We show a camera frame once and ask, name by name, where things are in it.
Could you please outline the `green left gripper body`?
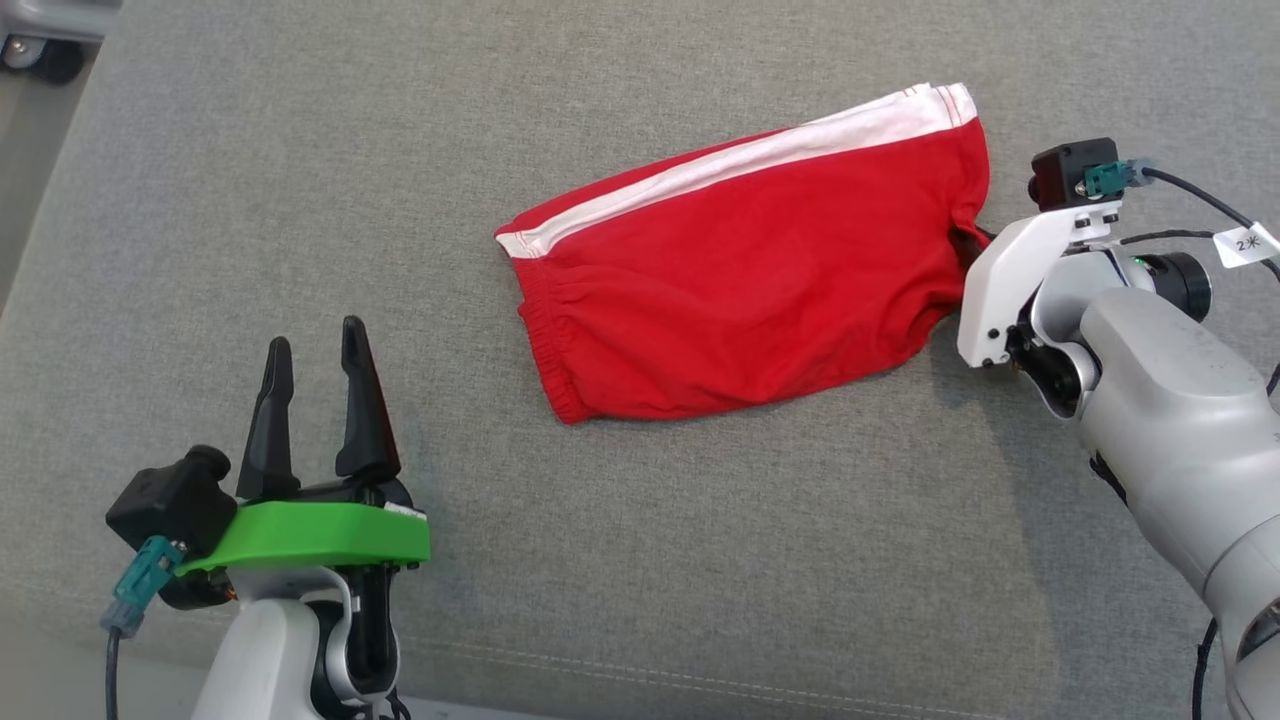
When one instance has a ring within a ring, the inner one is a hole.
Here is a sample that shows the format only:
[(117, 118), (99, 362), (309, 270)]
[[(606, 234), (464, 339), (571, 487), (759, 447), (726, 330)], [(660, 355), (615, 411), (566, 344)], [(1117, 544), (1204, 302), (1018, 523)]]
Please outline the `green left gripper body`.
[(348, 568), (426, 562), (431, 529), (401, 480), (330, 482), (292, 495), (237, 495), (218, 547), (180, 574), (228, 568)]

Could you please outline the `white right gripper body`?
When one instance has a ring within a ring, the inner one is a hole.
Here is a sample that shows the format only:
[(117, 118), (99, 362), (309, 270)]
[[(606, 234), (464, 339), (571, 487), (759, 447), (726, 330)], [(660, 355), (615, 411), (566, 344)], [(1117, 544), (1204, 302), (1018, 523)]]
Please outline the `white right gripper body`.
[(970, 368), (1004, 364), (1004, 332), (1018, 322), (1028, 299), (1073, 243), (1093, 243), (1111, 233), (1120, 200), (1042, 211), (1006, 225), (966, 273), (957, 352)]

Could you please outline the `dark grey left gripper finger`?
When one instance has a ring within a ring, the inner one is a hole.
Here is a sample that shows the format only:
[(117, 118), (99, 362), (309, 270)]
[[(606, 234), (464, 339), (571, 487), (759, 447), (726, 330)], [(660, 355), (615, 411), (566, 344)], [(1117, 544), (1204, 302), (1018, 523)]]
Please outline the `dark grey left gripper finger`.
[(291, 459), (289, 405), (294, 393), (291, 343), (275, 337), (268, 346), (255, 400), (236, 496), (243, 501), (289, 498), (300, 491)]
[(358, 316), (343, 319), (340, 366), (347, 378), (347, 405), (335, 474), (344, 480), (398, 475), (401, 456), (367, 328)]

